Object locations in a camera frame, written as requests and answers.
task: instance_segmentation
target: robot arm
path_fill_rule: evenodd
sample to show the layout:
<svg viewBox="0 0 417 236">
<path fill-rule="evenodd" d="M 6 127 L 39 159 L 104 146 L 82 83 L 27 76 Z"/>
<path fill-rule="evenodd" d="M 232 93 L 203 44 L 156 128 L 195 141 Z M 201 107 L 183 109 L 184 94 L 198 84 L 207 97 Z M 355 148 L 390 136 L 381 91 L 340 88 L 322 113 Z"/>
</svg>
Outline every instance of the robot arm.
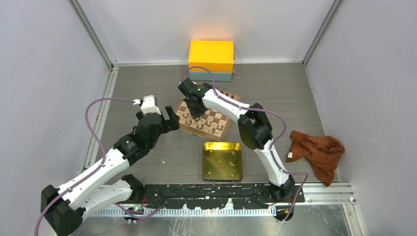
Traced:
<svg viewBox="0 0 417 236">
<path fill-rule="evenodd" d="M 185 79 L 178 88 L 184 94 L 184 101 L 187 103 L 190 114 L 193 117 L 199 117 L 206 112 L 207 108 L 212 108 L 237 123 L 240 139 L 248 148 L 256 152 L 268 173 L 269 181 L 276 187 L 275 196 L 280 200 L 288 199 L 291 196 L 295 181 L 291 175 L 282 172 L 278 168 L 271 156 L 272 152 L 277 157 L 276 161 L 278 164 L 285 170 L 281 160 L 278 158 L 275 146 L 269 149 L 272 142 L 272 126 L 265 112 L 240 109 L 240 107 L 262 109 L 261 105 L 258 103 L 255 103 L 253 106 L 244 104 L 217 91 L 219 96 L 229 101 L 226 102 L 214 93 L 211 85 L 207 83 L 197 85 L 190 79 Z"/>
<path fill-rule="evenodd" d="M 179 129 L 179 118 L 171 106 L 165 107 L 170 119 L 165 120 L 151 96 L 141 100 L 141 111 L 136 114 L 139 122 L 133 131 L 119 139 L 108 151 L 104 163 L 102 159 L 69 182 L 54 188 L 47 186 L 41 193 L 41 212 L 66 189 L 68 193 L 56 201 L 46 212 L 45 219 L 59 236 L 74 232 L 89 215 L 113 203 L 138 201 L 143 194 L 143 185 L 133 176 L 123 176 L 121 180 L 106 188 L 97 190 L 115 174 L 127 169 L 146 156 L 161 134 Z M 85 179 L 76 188 L 70 187 L 83 180 L 97 167 L 94 175 Z"/>
</svg>

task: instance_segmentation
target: brown towel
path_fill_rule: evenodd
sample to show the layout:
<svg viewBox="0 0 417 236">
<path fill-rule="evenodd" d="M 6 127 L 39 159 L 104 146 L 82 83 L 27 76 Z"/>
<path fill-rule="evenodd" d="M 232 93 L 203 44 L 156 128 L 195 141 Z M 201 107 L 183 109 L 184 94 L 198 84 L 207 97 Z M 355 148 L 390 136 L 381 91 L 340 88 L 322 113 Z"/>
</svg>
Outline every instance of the brown towel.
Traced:
<svg viewBox="0 0 417 236">
<path fill-rule="evenodd" d="M 314 170 L 316 177 L 329 186 L 334 179 L 340 156 L 345 147 L 332 136 L 311 137 L 297 131 L 291 133 L 293 158 L 287 162 L 294 162 L 305 157 Z"/>
</svg>

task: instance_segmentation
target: gray floor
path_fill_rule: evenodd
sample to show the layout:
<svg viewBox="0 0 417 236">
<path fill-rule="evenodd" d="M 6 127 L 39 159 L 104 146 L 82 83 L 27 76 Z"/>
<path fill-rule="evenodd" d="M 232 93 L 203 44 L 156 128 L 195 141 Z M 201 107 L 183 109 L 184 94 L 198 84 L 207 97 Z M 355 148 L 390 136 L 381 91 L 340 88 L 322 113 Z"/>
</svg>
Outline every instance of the gray floor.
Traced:
<svg viewBox="0 0 417 236">
<path fill-rule="evenodd" d="M 186 65 L 120 67 L 113 97 L 139 99 L 153 94 L 161 110 L 166 105 L 172 105 L 175 109 L 181 98 L 177 89 L 180 76 L 186 69 Z M 275 144 L 283 162 L 291 148 L 289 135 L 292 130 L 312 136 L 324 135 L 301 63 L 237 64 L 235 69 L 232 82 L 217 82 L 216 86 L 241 95 L 240 101 L 243 103 L 258 102 L 265 109 L 277 111 L 286 119 L 288 130 Z M 138 107 L 131 104 L 111 102 L 102 136 L 107 149 L 137 124 L 137 111 Z M 281 121 L 271 116 L 269 120 L 274 136 L 278 135 L 283 128 Z M 125 174 L 133 174 L 143 183 L 202 183 L 202 149 L 207 141 L 210 140 L 181 130 L 165 134 L 146 157 L 114 176 L 108 183 L 116 182 Z M 234 123 L 229 129 L 227 141 L 240 142 Z M 242 182 L 268 181 L 267 173 L 255 152 L 243 146 L 242 155 Z M 286 163 L 285 167 L 293 172 L 310 173 L 309 182 L 318 181 L 304 159 Z M 302 181 L 303 177 L 294 179 Z"/>
</svg>

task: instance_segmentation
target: chessboard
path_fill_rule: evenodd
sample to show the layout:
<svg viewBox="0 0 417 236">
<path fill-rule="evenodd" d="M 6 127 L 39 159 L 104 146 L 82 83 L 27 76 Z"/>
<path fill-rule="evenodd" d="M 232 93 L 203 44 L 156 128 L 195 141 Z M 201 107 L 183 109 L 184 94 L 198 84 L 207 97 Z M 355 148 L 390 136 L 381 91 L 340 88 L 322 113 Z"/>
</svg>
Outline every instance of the chessboard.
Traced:
<svg viewBox="0 0 417 236">
<path fill-rule="evenodd" d="M 221 92 L 223 95 L 233 98 L 236 101 L 240 100 L 239 95 L 226 91 Z M 176 111 L 177 116 L 179 116 L 179 128 L 205 138 L 219 142 L 224 141 L 227 130 L 233 121 L 220 112 L 210 108 L 199 118 L 193 118 L 187 104 L 184 102 L 184 98 L 185 96 L 182 97 Z"/>
</svg>

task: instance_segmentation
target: metal tray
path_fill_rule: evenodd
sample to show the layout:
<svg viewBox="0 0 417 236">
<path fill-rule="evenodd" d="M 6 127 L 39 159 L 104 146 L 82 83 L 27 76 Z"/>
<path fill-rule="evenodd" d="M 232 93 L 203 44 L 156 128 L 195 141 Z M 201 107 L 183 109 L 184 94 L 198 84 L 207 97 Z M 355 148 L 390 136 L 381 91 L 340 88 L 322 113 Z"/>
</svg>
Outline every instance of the metal tray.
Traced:
<svg viewBox="0 0 417 236">
<path fill-rule="evenodd" d="M 242 148 L 240 143 L 204 143 L 204 181 L 240 182 L 242 178 Z"/>
</svg>

